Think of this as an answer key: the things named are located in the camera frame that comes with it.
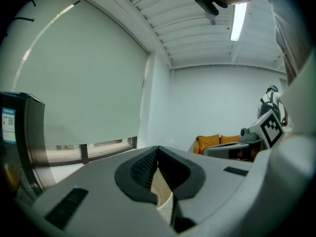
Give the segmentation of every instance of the window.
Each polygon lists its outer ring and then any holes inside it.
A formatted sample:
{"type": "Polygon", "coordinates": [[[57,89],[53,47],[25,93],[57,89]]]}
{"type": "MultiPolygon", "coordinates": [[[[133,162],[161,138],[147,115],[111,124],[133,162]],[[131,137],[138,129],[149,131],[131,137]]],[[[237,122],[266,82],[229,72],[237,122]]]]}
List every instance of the window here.
{"type": "Polygon", "coordinates": [[[134,149],[136,143],[137,137],[85,145],[46,145],[46,154],[51,166],[85,164],[134,149]]]}

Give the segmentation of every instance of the black slot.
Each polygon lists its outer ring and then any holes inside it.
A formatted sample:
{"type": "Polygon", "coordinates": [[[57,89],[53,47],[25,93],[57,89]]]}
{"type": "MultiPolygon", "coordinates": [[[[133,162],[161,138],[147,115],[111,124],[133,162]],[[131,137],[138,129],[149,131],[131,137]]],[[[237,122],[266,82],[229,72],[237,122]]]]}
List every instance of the black slot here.
{"type": "Polygon", "coordinates": [[[202,188],[206,175],[199,165],[164,147],[152,147],[117,168],[116,184],[134,201],[157,204],[151,186],[158,167],[173,192],[171,227],[181,233],[196,225],[183,216],[179,201],[193,198],[202,188]]]}
{"type": "Polygon", "coordinates": [[[74,188],[45,219],[59,229],[64,229],[87,194],[87,190],[74,188]]]}
{"type": "Polygon", "coordinates": [[[233,168],[233,167],[227,167],[224,169],[224,171],[232,173],[232,174],[236,174],[239,176],[246,176],[248,174],[247,170],[243,170],[243,169],[239,169],[239,168],[233,168]]]}

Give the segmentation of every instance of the ceiling light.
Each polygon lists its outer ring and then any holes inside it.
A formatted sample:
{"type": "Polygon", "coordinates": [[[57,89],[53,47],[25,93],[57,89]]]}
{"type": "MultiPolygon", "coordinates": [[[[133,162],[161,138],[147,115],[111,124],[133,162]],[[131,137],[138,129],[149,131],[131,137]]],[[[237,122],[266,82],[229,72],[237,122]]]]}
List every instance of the ceiling light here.
{"type": "Polygon", "coordinates": [[[66,9],[64,9],[60,14],[64,14],[67,10],[70,10],[72,7],[74,7],[73,4],[69,5],[66,9]]]}
{"type": "Polygon", "coordinates": [[[26,59],[28,58],[30,52],[31,52],[30,49],[28,49],[28,50],[26,51],[26,53],[24,54],[24,56],[23,56],[23,58],[22,58],[23,61],[26,61],[26,59]]]}
{"type": "Polygon", "coordinates": [[[241,3],[234,6],[234,22],[231,34],[231,41],[238,41],[245,20],[247,4],[241,3]]]}

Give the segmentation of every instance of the ceiling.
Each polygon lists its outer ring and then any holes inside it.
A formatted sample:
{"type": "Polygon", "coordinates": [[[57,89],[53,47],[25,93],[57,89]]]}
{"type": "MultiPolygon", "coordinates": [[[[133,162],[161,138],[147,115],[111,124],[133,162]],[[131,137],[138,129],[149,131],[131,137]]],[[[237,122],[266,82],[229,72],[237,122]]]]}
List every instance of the ceiling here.
{"type": "Polygon", "coordinates": [[[129,0],[143,15],[171,59],[173,69],[200,65],[246,65],[284,71],[266,1],[248,4],[239,41],[230,40],[233,10],[218,7],[215,25],[194,0],[129,0]]]}

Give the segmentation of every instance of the black vent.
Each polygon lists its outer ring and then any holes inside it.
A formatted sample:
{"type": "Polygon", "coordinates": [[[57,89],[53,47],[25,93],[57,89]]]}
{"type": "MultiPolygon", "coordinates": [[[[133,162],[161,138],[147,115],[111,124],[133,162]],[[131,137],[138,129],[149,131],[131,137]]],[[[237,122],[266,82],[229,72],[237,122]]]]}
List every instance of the black vent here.
{"type": "Polygon", "coordinates": [[[130,174],[132,179],[147,190],[151,190],[154,174],[157,170],[156,151],[150,153],[132,165],[130,174]]]}
{"type": "Polygon", "coordinates": [[[59,229],[64,229],[87,194],[87,190],[74,188],[45,219],[59,229]]]}
{"type": "Polygon", "coordinates": [[[233,167],[227,167],[224,169],[224,171],[232,173],[232,174],[236,174],[239,176],[246,176],[248,174],[247,170],[243,170],[243,169],[239,169],[239,168],[233,168],[233,167]]]}
{"type": "Polygon", "coordinates": [[[190,169],[166,153],[158,155],[159,170],[169,188],[174,191],[190,177],[190,169]]]}

